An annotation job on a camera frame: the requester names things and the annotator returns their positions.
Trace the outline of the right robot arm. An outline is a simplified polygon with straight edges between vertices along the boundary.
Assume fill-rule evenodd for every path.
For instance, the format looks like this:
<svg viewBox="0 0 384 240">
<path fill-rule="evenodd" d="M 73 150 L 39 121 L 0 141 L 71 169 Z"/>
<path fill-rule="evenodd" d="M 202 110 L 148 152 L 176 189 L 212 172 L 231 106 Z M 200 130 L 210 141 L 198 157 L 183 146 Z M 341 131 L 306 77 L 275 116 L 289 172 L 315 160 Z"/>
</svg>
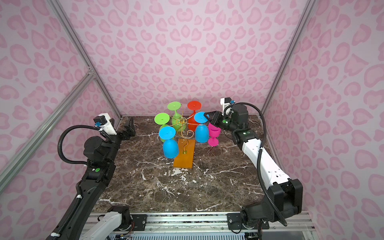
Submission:
<svg viewBox="0 0 384 240">
<path fill-rule="evenodd" d="M 260 116 L 262 137 L 249 127 L 248 107 L 256 110 Z M 203 116 L 213 126 L 229 131 L 234 144 L 252 161 L 257 170 L 264 196 L 260 203 L 242 207 L 240 229 L 257 228 L 258 235 L 261 235 L 266 222 L 279 222 L 287 227 L 287 219 L 302 212 L 303 185 L 300 180 L 292 179 L 286 174 L 265 150 L 267 126 L 262 111 L 253 104 L 240 102 L 225 106 L 221 112 L 207 112 Z"/>
</svg>

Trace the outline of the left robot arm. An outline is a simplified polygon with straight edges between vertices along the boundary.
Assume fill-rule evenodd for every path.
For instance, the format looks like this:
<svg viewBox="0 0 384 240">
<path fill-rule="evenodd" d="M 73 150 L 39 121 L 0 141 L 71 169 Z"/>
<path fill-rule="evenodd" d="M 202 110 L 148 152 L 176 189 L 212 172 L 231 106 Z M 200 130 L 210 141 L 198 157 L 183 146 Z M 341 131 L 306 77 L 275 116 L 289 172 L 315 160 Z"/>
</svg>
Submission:
<svg viewBox="0 0 384 240">
<path fill-rule="evenodd" d="M 60 159 L 72 165 L 86 165 L 87 169 L 76 183 L 76 196 L 61 221 L 47 237 L 49 240 L 78 240 L 86 221 L 91 214 L 97 200 L 111 182 L 116 165 L 115 158 L 122 141 L 127 141 L 136 135 L 133 118 L 124 125 L 124 130 L 110 134 L 106 131 L 107 120 L 101 115 L 94 118 L 93 126 L 75 125 L 67 128 L 61 134 L 58 141 L 58 155 Z M 66 135 L 75 129 L 89 129 L 99 132 L 99 136 L 93 136 L 84 143 L 84 156 L 87 161 L 72 161 L 63 153 L 63 142 Z"/>
</svg>

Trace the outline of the magenta wine glass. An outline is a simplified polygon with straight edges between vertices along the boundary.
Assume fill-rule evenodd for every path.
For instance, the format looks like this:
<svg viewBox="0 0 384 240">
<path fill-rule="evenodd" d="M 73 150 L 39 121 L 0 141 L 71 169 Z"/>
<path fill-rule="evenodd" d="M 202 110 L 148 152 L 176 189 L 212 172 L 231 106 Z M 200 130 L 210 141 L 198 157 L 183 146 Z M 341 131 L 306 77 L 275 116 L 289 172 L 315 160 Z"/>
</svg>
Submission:
<svg viewBox="0 0 384 240">
<path fill-rule="evenodd" d="M 208 125 L 208 129 L 209 129 L 209 136 L 210 136 L 210 138 L 208 140 L 208 144 L 211 147 L 216 147 L 219 144 L 218 137 L 221 134 L 222 130 L 218 127 L 215 127 L 212 124 Z"/>
</svg>

